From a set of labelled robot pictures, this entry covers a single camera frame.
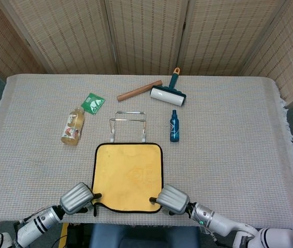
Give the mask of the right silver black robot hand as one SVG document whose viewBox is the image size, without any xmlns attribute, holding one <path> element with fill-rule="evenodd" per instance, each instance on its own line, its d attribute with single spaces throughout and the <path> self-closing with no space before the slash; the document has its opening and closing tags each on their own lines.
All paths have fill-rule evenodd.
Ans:
<svg viewBox="0 0 293 248">
<path fill-rule="evenodd" d="M 183 215 L 190 203 L 188 194 L 177 189 L 171 184 L 164 185 L 158 197 L 150 197 L 152 204 L 159 204 L 175 215 Z"/>
</svg>

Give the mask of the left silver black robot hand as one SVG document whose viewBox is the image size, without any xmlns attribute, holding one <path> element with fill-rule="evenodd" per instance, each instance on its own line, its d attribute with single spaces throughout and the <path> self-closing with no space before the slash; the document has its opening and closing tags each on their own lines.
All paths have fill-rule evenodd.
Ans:
<svg viewBox="0 0 293 248">
<path fill-rule="evenodd" d="M 100 199 L 101 197 L 101 193 L 93 193 L 88 185 L 79 182 L 61 196 L 59 204 L 67 215 L 87 213 L 92 206 L 92 200 Z"/>
</svg>

